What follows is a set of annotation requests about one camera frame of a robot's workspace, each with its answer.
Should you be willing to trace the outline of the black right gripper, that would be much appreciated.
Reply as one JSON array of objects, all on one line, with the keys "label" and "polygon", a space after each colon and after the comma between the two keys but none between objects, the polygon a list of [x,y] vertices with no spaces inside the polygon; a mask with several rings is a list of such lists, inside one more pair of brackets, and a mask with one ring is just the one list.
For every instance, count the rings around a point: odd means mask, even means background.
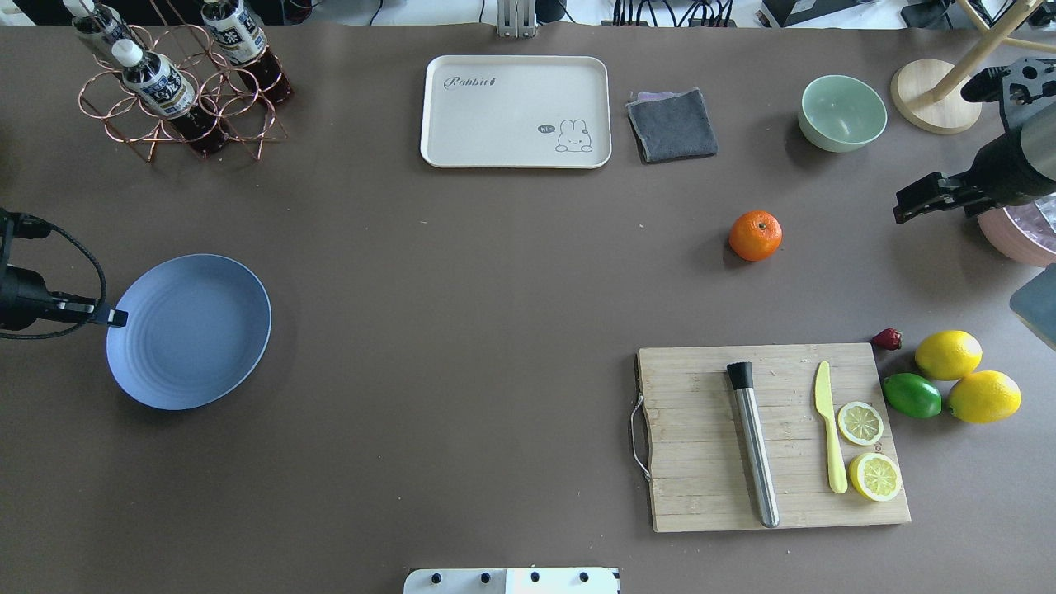
[{"label": "black right gripper", "polygon": [[1001,183],[1006,177],[1006,157],[997,148],[983,148],[974,157],[969,170],[943,177],[928,173],[895,192],[893,217],[904,224],[918,215],[936,210],[962,210],[977,217],[1008,206],[1008,194]]}]

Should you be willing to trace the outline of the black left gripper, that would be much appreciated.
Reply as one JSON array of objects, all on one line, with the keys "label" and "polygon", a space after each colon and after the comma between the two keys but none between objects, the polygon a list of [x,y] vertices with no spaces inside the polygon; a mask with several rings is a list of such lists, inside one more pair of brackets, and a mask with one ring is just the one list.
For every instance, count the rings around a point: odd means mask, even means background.
[{"label": "black left gripper", "polygon": [[18,331],[29,328],[52,298],[50,319],[61,323],[94,323],[122,328],[129,315],[98,299],[79,295],[53,295],[49,297],[43,278],[34,271],[11,266],[10,256],[15,239],[45,239],[49,223],[29,214],[10,214],[1,210],[1,328]]}]

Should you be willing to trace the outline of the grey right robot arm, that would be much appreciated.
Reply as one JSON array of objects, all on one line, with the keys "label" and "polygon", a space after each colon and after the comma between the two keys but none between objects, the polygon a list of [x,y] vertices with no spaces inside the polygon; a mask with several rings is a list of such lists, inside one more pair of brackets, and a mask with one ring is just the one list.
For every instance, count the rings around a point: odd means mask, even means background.
[{"label": "grey right robot arm", "polygon": [[934,172],[895,194],[898,224],[919,215],[961,208],[979,219],[992,246],[1042,272],[1013,293],[1015,315],[1049,347],[1054,346],[1054,256],[1018,227],[1014,208],[1032,207],[1055,191],[1054,60],[1021,58],[973,75],[960,95],[973,104],[999,104],[1003,135],[977,151],[966,172]]}]

